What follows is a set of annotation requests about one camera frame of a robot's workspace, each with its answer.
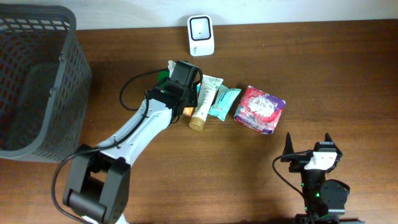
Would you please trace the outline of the teal wet wipes pack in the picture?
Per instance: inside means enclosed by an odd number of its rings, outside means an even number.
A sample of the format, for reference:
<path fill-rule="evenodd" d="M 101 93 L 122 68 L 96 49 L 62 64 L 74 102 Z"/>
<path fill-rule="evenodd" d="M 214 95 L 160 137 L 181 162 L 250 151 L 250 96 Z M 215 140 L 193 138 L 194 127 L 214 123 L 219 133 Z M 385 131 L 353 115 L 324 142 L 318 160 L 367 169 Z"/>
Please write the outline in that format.
<path fill-rule="evenodd" d="M 208 114 L 217 117 L 221 121 L 225 121 L 229 110 L 231 109 L 240 92 L 241 89 L 239 88 L 228 88 L 224 85 L 221 85 L 219 87 L 216 100 L 211 106 Z"/>

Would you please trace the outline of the white bamboo print tube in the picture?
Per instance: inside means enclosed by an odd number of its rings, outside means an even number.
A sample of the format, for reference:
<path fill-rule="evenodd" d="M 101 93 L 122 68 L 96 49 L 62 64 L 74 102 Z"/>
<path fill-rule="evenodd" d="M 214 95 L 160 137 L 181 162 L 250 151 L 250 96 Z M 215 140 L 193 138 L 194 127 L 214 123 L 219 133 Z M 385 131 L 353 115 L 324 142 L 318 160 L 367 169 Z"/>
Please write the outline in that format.
<path fill-rule="evenodd" d="M 189 127 L 193 130 L 203 130 L 208 112 L 222 82 L 222 78 L 211 77 L 208 75 L 203 76 L 203 80 L 200 85 L 200 92 L 198 95 L 198 105 L 195 108 L 189 122 Z"/>

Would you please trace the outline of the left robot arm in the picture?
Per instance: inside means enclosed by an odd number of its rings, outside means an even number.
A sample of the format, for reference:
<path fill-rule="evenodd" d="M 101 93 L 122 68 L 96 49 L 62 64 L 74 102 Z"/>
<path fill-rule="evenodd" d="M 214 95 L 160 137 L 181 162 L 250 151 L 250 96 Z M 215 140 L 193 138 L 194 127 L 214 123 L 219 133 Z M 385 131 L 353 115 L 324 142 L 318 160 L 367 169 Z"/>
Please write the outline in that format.
<path fill-rule="evenodd" d="M 60 212 L 81 223 L 126 223 L 131 168 L 146 146 L 179 119 L 187 107 L 197 105 L 202 70 L 178 60 L 169 75 L 151 90 L 116 133 L 95 147 L 82 144 L 65 158 L 71 164 L 62 203 L 72 210 Z"/>

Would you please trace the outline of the green lid jar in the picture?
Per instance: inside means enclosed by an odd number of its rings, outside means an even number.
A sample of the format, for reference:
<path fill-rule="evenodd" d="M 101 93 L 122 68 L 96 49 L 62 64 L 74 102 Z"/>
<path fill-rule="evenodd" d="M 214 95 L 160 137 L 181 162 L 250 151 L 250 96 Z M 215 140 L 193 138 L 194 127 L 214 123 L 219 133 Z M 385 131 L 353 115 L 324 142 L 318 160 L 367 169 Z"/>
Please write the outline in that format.
<path fill-rule="evenodd" d="M 167 79 L 169 78 L 170 72 L 168 70 L 161 71 L 157 77 L 157 84 L 163 88 L 166 85 Z"/>

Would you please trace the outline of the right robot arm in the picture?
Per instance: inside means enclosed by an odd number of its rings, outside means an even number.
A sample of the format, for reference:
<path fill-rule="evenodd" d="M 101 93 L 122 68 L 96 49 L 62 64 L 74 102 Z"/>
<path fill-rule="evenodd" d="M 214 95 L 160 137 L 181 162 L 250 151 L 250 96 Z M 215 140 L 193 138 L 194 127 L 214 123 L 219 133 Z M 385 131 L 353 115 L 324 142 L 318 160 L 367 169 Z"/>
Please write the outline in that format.
<path fill-rule="evenodd" d="M 345 203 L 350 193 L 349 185 L 326 175 L 336 168 L 343 153 L 328 133 L 323 141 L 316 142 L 312 150 L 295 152 L 290 134 L 277 159 L 289 163 L 290 173 L 301 176 L 301 190 L 292 187 L 303 198 L 305 213 L 297 214 L 294 223 L 342 223 Z"/>

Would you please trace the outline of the red purple pad package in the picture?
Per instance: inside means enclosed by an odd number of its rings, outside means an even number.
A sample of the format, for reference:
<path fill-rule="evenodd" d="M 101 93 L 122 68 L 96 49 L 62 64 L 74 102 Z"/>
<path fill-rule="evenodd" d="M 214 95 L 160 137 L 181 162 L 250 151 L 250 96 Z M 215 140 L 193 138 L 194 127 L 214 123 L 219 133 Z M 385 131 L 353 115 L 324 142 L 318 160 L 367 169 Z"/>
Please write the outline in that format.
<path fill-rule="evenodd" d="M 234 120 L 261 134 L 272 134 L 286 102 L 251 85 L 246 88 Z"/>

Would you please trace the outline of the orange Kleenex tissue pack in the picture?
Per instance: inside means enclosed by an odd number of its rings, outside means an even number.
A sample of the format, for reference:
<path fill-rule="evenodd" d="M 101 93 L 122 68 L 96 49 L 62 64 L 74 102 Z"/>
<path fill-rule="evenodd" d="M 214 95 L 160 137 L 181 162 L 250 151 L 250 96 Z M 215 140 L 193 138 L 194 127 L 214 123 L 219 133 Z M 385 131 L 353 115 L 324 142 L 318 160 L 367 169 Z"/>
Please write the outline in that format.
<path fill-rule="evenodd" d="M 195 111 L 195 108 L 194 108 L 194 107 L 186 107 L 186 108 L 184 108 L 184 110 L 183 110 L 183 115 L 184 115 L 184 116 L 187 116 L 187 117 L 192 117 L 194 111 Z"/>

